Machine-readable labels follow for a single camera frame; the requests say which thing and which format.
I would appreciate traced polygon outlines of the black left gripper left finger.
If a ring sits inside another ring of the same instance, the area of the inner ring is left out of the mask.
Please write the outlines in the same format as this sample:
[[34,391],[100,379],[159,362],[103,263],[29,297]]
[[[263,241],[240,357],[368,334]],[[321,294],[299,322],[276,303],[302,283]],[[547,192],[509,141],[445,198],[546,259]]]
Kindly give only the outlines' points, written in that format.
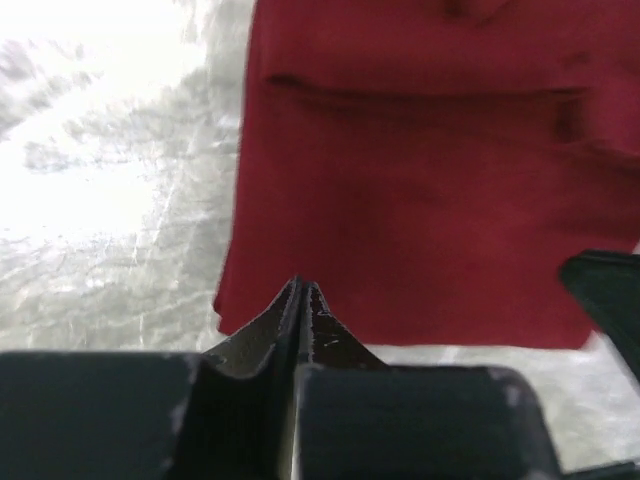
[[2,477],[287,478],[302,293],[204,353],[3,353]]

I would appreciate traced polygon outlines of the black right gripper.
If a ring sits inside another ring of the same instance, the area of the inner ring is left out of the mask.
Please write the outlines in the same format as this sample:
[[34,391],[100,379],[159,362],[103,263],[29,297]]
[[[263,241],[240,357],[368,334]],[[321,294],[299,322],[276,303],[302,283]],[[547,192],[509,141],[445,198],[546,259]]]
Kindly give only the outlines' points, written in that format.
[[639,376],[639,256],[585,250],[559,268],[565,289],[606,333],[629,367]]

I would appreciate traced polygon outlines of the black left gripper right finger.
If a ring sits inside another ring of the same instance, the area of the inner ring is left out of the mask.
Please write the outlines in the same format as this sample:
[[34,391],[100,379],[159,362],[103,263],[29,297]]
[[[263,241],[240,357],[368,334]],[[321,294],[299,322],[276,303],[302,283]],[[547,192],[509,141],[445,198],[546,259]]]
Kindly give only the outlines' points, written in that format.
[[558,479],[535,392],[497,366],[399,366],[373,355],[316,284],[301,307],[303,479]]

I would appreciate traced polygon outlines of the dark red t shirt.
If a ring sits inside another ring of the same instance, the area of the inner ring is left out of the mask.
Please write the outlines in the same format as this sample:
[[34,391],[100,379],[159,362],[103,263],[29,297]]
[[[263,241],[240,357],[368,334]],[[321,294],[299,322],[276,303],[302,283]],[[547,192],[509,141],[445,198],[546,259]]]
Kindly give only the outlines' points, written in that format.
[[578,349],[639,241],[635,1],[259,1],[221,332],[293,276],[377,345]]

